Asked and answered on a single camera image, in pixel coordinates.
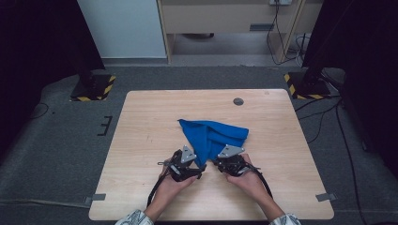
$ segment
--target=carpeted floor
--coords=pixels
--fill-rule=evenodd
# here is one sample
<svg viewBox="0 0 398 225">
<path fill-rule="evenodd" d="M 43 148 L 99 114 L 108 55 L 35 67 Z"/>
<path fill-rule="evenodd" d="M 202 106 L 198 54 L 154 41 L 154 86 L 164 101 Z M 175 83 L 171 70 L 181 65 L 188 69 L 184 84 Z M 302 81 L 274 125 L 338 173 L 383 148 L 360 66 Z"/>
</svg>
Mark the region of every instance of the carpeted floor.
<svg viewBox="0 0 398 225">
<path fill-rule="evenodd" d="M 126 94 L 130 90 L 163 89 L 287 89 L 283 75 L 291 67 L 108 67 L 116 76 L 103 101 L 72 102 L 69 94 L 77 76 L 47 86 L 32 119 L 12 146 L 0 168 L 0 199 L 34 199 L 84 205 L 95 193 Z M 323 112 L 338 98 L 319 100 L 298 111 L 298 118 Z M 310 100 L 292 99 L 294 107 Z M 398 181 L 377 153 L 364 152 L 347 112 L 339 106 L 356 172 L 361 211 L 368 224 L 398 221 Z M 104 116 L 113 121 L 106 136 Z M 302 224 L 362 224 L 350 160 L 335 110 L 300 120 L 315 164 L 329 193 L 335 217 Z M 91 221 L 87 208 L 37 204 L 0 204 L 0 224 L 114 224 Z M 214 222 L 212 224 L 242 224 Z M 247 224 L 264 224 L 248 222 Z"/>
</svg>

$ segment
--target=yellow and black striped tape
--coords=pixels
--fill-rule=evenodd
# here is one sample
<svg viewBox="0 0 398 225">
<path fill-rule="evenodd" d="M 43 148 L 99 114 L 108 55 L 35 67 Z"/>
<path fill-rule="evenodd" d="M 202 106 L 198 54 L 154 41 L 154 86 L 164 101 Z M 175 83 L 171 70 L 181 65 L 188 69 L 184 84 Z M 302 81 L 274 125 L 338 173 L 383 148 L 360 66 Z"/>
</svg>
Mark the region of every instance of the yellow and black striped tape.
<svg viewBox="0 0 398 225">
<path fill-rule="evenodd" d="M 90 100 L 104 100 L 108 97 L 109 92 L 112 89 L 112 86 L 114 85 L 114 81 L 116 79 L 116 76 L 111 76 L 109 78 L 109 81 L 105 87 L 105 89 L 103 90 L 103 94 L 101 96 L 96 96 L 96 97 L 85 97 L 85 96 L 81 96 L 81 97 L 74 97 L 71 100 L 72 101 L 90 101 Z"/>
<path fill-rule="evenodd" d="M 284 74 L 284 80 L 287 83 L 287 87 L 289 88 L 290 95 L 292 95 L 293 99 L 320 99 L 329 97 L 329 95 L 299 95 L 296 92 L 295 85 L 292 83 L 289 74 Z"/>
</svg>

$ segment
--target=person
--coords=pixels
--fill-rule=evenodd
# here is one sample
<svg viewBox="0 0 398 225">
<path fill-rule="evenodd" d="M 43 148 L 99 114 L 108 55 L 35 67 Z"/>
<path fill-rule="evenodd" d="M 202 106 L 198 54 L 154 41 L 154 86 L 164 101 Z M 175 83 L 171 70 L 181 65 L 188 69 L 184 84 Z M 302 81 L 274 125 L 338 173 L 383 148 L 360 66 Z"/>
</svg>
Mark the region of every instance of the person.
<svg viewBox="0 0 398 225">
<path fill-rule="evenodd" d="M 249 155 L 242 154 L 242 156 L 246 162 L 252 163 Z M 286 214 L 273 201 L 260 178 L 254 172 L 247 171 L 238 177 L 227 173 L 224 173 L 224 175 L 229 183 L 238 186 L 260 206 L 268 221 L 270 221 L 270 225 L 300 225 L 299 219 L 294 214 Z M 170 175 L 167 175 L 159 185 L 152 203 L 144 212 L 135 210 L 121 218 L 115 225 L 152 225 L 178 193 L 191 185 L 196 178 L 196 176 L 193 176 L 182 182 L 176 182 Z"/>
</svg>

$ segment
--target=blue cloth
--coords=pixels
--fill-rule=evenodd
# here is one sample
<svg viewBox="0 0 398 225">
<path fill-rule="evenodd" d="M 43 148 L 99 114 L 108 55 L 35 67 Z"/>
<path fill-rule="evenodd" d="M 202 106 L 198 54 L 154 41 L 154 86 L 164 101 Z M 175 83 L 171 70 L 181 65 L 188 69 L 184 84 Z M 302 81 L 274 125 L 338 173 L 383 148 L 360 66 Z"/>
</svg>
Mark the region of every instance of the blue cloth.
<svg viewBox="0 0 398 225">
<path fill-rule="evenodd" d="M 226 144 L 241 147 L 248 137 L 249 130 L 214 121 L 178 120 L 182 131 L 193 147 L 197 158 L 196 165 L 202 168 L 208 159 L 215 159 Z"/>
</svg>

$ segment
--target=sleeve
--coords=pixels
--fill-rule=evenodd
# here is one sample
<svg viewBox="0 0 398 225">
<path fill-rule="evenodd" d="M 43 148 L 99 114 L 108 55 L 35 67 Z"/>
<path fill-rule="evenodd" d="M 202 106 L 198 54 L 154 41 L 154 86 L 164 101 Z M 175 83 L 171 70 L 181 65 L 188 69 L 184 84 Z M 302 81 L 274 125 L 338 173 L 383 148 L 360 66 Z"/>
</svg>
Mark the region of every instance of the sleeve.
<svg viewBox="0 0 398 225">
<path fill-rule="evenodd" d="M 299 219 L 294 214 L 285 214 L 275 218 L 269 225 L 301 225 Z"/>
<path fill-rule="evenodd" d="M 115 225 L 153 225 L 153 222 L 145 213 L 137 209 L 121 218 Z"/>
</svg>

